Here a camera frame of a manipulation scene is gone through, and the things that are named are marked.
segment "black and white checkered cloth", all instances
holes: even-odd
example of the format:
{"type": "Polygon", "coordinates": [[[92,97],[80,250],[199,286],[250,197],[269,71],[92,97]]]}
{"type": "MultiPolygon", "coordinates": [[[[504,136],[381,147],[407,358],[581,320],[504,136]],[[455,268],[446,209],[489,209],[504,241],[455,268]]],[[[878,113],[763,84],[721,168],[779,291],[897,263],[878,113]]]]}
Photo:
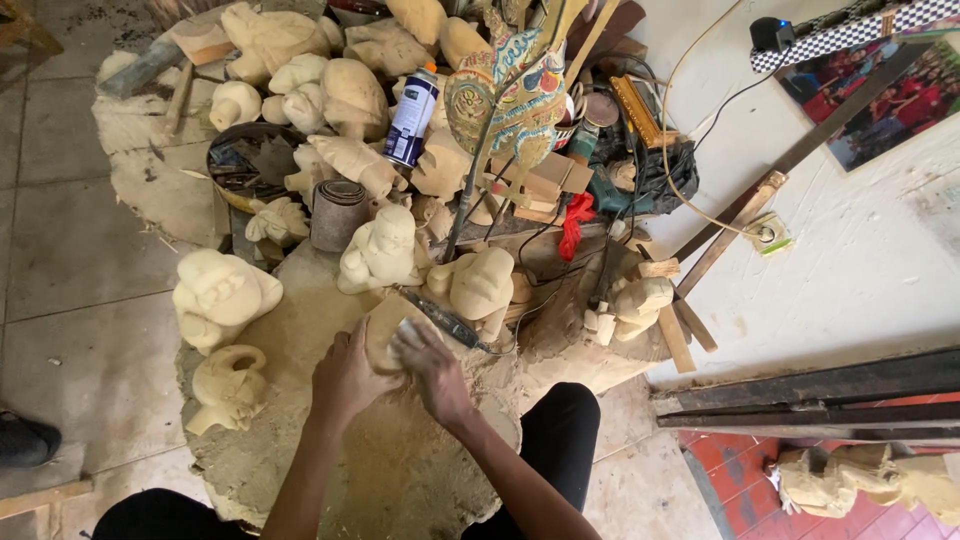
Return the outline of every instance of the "black and white checkered cloth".
{"type": "MultiPolygon", "coordinates": [[[[859,0],[843,10],[795,25],[794,31],[799,37],[787,51],[785,59],[782,58],[783,53],[777,51],[759,52],[754,49],[750,53],[754,72],[764,73],[775,69],[781,62],[782,65],[790,65],[883,37],[882,12],[886,12],[886,9],[852,19],[862,6],[871,2],[873,0],[859,0]],[[844,20],[829,28],[822,28],[828,26],[825,21],[837,18],[844,20]]],[[[915,0],[897,7],[893,32],[903,32],[957,14],[960,14],[960,0],[915,0]]]]}

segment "knee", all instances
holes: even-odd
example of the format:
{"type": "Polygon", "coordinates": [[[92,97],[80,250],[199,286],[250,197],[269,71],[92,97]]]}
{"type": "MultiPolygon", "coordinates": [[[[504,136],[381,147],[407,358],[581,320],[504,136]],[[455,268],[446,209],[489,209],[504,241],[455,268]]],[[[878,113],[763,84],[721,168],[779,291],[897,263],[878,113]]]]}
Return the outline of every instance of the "knee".
{"type": "Polygon", "coordinates": [[[550,388],[547,396],[568,407],[589,426],[600,428],[600,404],[589,388],[579,382],[558,382],[550,388]]]}

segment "photograph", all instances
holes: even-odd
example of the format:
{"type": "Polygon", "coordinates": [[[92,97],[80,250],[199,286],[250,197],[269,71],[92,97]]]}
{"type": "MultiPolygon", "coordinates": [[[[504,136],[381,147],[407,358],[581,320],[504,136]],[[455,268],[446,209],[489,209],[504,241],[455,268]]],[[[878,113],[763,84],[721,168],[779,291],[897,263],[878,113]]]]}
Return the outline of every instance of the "photograph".
{"type": "MultiPolygon", "coordinates": [[[[884,37],[800,62],[778,79],[806,117],[820,124],[899,49],[884,37]]],[[[828,148],[850,172],[956,113],[958,98],[960,55],[940,40],[838,130],[828,148]]]]}

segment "tiled floor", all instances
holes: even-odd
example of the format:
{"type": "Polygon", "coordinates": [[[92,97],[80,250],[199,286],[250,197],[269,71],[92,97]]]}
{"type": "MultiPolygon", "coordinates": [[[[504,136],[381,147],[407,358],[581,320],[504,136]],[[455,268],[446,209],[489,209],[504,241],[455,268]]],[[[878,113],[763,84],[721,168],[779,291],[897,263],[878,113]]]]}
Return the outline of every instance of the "tiled floor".
{"type": "MultiPolygon", "coordinates": [[[[960,393],[916,396],[854,406],[921,405],[960,401],[960,393]]],[[[912,512],[899,504],[880,506],[862,493],[847,516],[828,519],[780,509],[780,497],[763,473],[776,460],[782,442],[725,433],[680,431],[681,444],[703,464],[723,505],[736,540],[957,540],[960,528],[941,524],[925,508],[912,512]]],[[[820,446],[828,451],[844,441],[790,441],[793,446],[820,446]]]]}
{"type": "MultiPolygon", "coordinates": [[[[64,436],[55,462],[0,471],[0,498],[91,475],[94,492],[61,509],[67,540],[145,488],[206,501],[173,367],[180,255],[116,203],[90,113],[100,61],[152,39],[142,4],[36,0],[66,52],[27,77],[25,48],[0,54],[0,402],[64,436]]],[[[37,517],[0,522],[0,540],[30,538],[37,517]]]]}

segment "metal tin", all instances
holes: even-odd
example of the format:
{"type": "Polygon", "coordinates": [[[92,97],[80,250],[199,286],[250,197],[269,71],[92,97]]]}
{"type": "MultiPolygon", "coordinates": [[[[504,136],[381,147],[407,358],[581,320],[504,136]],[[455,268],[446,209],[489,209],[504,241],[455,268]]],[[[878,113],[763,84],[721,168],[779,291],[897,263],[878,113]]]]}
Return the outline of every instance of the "metal tin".
{"type": "Polygon", "coordinates": [[[439,96],[437,76],[430,70],[418,67],[407,77],[383,147],[384,158],[405,167],[417,165],[423,151],[423,134],[439,96]]]}

